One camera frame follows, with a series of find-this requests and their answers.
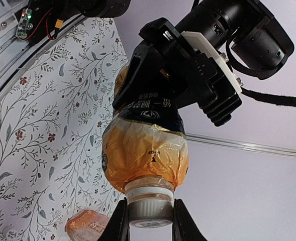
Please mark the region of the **slim orange drink bottle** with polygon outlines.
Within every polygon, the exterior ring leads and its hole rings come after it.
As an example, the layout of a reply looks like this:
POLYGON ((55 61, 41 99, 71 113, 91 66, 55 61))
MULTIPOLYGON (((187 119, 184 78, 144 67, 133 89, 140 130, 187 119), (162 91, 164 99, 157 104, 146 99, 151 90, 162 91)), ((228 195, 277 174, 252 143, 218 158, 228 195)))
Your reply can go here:
POLYGON ((175 191, 184 182, 187 139, 169 98, 169 80, 160 71, 143 84, 133 102, 115 111, 103 133, 102 170, 121 193, 145 185, 175 191))

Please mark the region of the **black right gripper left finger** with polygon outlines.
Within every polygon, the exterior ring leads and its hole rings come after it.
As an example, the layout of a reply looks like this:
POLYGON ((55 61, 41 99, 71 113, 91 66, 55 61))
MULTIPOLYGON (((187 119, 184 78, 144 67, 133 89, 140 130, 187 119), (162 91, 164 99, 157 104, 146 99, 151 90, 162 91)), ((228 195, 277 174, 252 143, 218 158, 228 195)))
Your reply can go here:
POLYGON ((130 226, 127 199, 118 202, 105 230, 98 241, 129 241, 130 226))

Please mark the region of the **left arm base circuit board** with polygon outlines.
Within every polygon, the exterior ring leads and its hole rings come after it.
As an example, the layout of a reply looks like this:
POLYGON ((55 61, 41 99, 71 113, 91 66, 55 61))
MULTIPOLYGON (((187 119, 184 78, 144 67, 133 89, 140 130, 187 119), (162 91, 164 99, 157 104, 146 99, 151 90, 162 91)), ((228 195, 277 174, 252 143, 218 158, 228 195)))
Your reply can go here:
POLYGON ((18 22, 16 37, 24 40, 27 38, 27 30, 29 30, 30 20, 32 17, 32 10, 30 8, 25 8, 22 10, 20 20, 18 22))

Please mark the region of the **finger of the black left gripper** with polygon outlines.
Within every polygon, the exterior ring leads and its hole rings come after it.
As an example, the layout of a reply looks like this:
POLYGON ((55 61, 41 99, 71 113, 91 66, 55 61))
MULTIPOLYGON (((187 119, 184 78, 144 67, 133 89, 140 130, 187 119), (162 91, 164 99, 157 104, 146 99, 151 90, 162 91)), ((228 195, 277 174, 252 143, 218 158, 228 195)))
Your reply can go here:
POLYGON ((218 74, 215 68, 187 67, 178 73, 161 69, 160 73, 168 80, 170 96, 178 108, 193 103, 198 103, 200 108, 206 108, 218 98, 211 84, 211 79, 218 74))
POLYGON ((142 41, 134 50, 125 82, 113 101, 113 108, 134 101, 146 82, 163 67, 163 57, 152 43, 142 41))

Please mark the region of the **white slim bottle cap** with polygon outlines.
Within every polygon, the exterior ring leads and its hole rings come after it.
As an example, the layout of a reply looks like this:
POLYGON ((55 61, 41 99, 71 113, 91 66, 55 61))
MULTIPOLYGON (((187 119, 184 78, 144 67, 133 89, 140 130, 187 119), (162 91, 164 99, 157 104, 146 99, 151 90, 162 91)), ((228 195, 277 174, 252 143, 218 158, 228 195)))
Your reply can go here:
POLYGON ((159 228, 172 224, 173 196, 141 194, 127 199, 129 224, 138 228, 159 228))

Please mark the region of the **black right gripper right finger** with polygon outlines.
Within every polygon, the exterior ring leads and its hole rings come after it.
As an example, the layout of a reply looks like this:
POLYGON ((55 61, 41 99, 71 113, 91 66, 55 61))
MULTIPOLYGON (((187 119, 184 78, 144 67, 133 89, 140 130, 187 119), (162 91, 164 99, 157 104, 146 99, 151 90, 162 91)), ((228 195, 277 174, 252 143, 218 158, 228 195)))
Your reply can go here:
POLYGON ((172 222, 173 241, 207 241, 201 234, 182 199, 175 199, 172 222))

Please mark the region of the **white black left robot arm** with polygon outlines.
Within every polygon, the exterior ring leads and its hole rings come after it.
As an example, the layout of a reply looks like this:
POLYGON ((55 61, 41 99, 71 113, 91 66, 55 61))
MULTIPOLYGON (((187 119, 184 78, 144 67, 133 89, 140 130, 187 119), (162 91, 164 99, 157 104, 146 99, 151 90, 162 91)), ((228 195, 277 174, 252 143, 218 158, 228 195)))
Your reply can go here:
POLYGON ((241 105, 238 71, 268 79, 294 51, 274 15, 260 1, 195 1, 177 24, 166 18, 140 30, 124 83, 113 108, 141 107, 158 94, 158 108, 197 103, 219 127, 241 105))

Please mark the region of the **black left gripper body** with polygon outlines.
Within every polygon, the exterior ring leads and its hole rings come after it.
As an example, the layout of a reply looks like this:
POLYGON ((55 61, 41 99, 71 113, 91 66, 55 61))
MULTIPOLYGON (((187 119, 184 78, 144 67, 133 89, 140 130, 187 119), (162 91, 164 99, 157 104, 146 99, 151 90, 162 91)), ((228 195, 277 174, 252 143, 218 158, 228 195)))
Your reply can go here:
POLYGON ((160 54, 162 68, 186 82, 175 95, 177 107, 196 102, 215 126, 231 119, 241 105, 241 80, 202 33, 179 32, 159 18, 147 23, 139 35, 160 54))

